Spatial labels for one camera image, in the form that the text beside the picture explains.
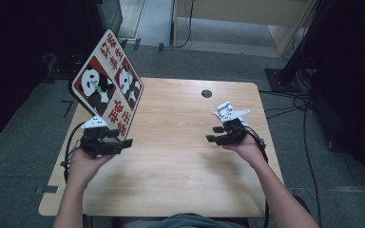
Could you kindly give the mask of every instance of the gray carpet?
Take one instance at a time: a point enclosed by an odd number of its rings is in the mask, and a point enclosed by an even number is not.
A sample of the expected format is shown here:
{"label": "gray carpet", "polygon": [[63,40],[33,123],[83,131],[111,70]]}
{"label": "gray carpet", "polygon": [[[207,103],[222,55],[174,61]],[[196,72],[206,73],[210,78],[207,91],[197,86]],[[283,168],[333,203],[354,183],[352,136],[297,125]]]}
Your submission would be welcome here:
{"label": "gray carpet", "polygon": [[[223,54],[193,50],[141,47],[125,49],[141,77],[252,82],[269,90],[263,70],[283,68],[280,58]],[[292,99],[261,94],[264,109],[292,106]],[[34,193],[47,184],[56,162],[76,103],[69,113],[67,103],[75,100],[66,81],[40,84],[0,133],[0,227],[50,227],[54,218],[42,217],[42,198]],[[268,111],[272,116],[279,111]],[[303,143],[304,111],[296,110],[268,119],[281,172],[287,188],[302,197],[317,219],[315,187]],[[327,149],[324,129],[313,109],[307,111],[307,143],[313,166],[322,225],[365,227],[365,170],[347,153]],[[250,218],[261,227],[262,218]],[[110,218],[95,218],[96,227],[109,227]]]}

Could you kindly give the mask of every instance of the person's left hand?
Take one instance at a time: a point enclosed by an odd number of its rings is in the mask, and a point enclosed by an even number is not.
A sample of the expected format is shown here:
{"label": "person's left hand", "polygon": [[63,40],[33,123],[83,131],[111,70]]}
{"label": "person's left hand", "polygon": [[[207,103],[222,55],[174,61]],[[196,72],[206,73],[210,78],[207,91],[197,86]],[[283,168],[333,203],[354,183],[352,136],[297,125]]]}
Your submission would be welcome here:
{"label": "person's left hand", "polygon": [[70,161],[67,186],[85,190],[99,169],[114,156],[104,155],[93,159],[83,149],[77,149],[73,152],[72,160]]}

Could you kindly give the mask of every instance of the light wood tabletop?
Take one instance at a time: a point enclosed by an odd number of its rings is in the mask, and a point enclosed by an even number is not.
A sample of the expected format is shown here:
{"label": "light wood tabletop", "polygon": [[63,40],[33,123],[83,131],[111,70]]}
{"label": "light wood tabletop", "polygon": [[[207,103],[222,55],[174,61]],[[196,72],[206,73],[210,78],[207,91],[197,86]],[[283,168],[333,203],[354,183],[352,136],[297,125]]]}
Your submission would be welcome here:
{"label": "light wood tabletop", "polygon": [[[210,143],[206,135],[221,125],[212,114],[231,102],[265,140],[269,164],[282,181],[278,159],[258,88],[251,83],[142,78],[144,93],[127,138],[132,147],[106,163],[84,195],[89,216],[169,217],[197,213],[207,217],[263,217],[265,196],[254,170],[235,152]],[[202,91],[212,92],[204,98]],[[91,118],[77,107],[39,212],[56,216],[64,193],[65,148],[70,131]],[[76,131],[75,144],[83,130]]]}

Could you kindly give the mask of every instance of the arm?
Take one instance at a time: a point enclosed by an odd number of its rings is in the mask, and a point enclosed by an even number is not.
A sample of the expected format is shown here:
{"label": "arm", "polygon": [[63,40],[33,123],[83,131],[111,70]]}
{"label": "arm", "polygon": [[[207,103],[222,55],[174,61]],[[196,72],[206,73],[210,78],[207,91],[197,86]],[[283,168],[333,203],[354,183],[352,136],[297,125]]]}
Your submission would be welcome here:
{"label": "arm", "polygon": [[318,227],[269,167],[251,136],[247,135],[240,145],[224,145],[223,148],[237,152],[254,168],[277,227]]}
{"label": "arm", "polygon": [[92,159],[82,149],[74,152],[70,162],[67,187],[62,196],[53,228],[83,227],[83,194],[85,189],[100,167],[113,157],[102,156],[101,158]]}

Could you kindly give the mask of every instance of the table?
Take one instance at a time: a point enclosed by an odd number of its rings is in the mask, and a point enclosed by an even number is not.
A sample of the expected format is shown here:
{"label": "table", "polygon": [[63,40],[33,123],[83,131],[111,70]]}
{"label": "table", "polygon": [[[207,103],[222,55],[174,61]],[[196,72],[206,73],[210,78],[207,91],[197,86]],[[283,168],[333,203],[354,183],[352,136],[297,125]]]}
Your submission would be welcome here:
{"label": "table", "polygon": [[[265,196],[254,170],[235,152],[206,140],[221,125],[212,114],[231,102],[264,138],[269,163],[282,180],[258,89],[251,83],[142,78],[143,97],[128,133],[131,148],[123,150],[88,185],[84,213],[89,216],[169,217],[198,213],[207,217],[263,217]],[[204,98],[208,89],[212,97]],[[57,214],[65,182],[63,167],[69,132],[91,116],[79,105],[45,193],[39,212]],[[83,135],[75,134],[75,141]]]}
{"label": "table", "polygon": [[[177,45],[178,18],[189,18],[192,0],[175,0],[173,28]],[[192,18],[268,25],[279,55],[284,55],[298,30],[312,20],[317,0],[196,0]]]}

